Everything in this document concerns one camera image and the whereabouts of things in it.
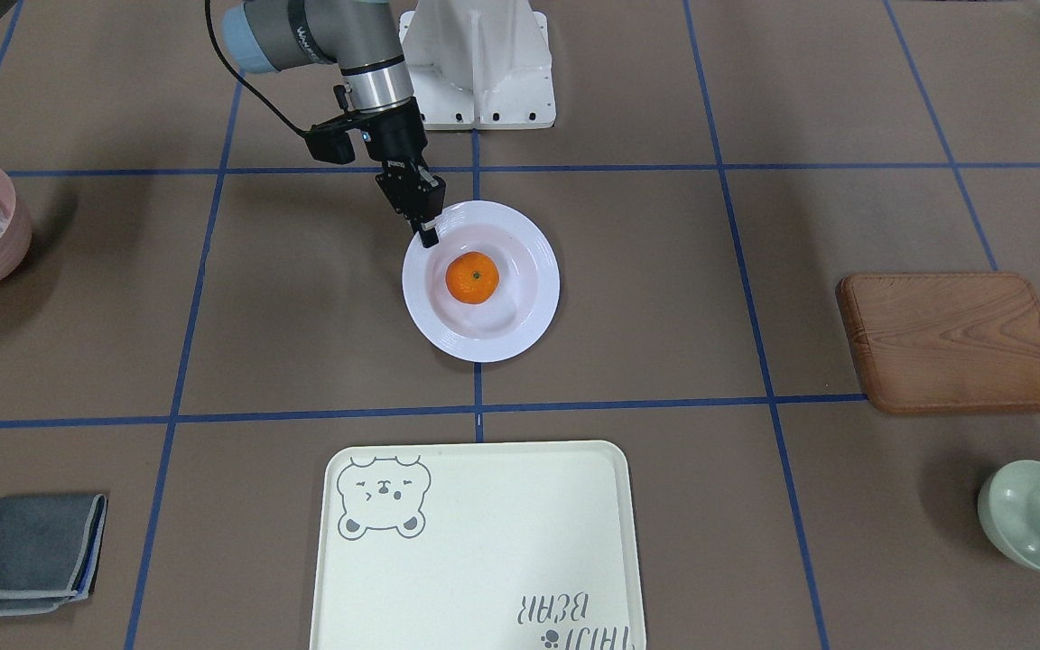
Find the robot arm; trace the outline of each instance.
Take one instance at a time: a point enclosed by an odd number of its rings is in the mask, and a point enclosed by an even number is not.
[[[224,16],[223,33],[249,73],[338,63],[344,83],[335,99],[343,114],[302,132],[307,149],[315,160],[350,163],[347,132],[359,129],[367,155],[383,167],[375,181],[393,209],[422,245],[438,242],[445,185],[422,156],[427,137],[387,0],[246,0]]]

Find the wood grain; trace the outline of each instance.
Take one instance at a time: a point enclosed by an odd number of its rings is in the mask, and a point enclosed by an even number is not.
[[[1040,304],[1024,277],[856,275],[837,295],[879,410],[1040,411]]]

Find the bear cartoon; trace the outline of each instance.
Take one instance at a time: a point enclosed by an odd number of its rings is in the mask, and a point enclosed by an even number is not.
[[[339,535],[360,539],[368,530],[395,528],[406,538],[424,530],[424,493],[433,474],[420,463],[396,458],[353,457],[339,472],[335,490],[343,497]]]

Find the plastic tray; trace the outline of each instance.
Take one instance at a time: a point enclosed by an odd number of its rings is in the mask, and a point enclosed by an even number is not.
[[[311,647],[644,649],[624,453],[343,449],[324,477]]]

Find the gray towel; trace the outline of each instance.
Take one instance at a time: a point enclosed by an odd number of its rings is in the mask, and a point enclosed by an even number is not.
[[[0,617],[86,598],[105,518],[102,494],[0,498]]]

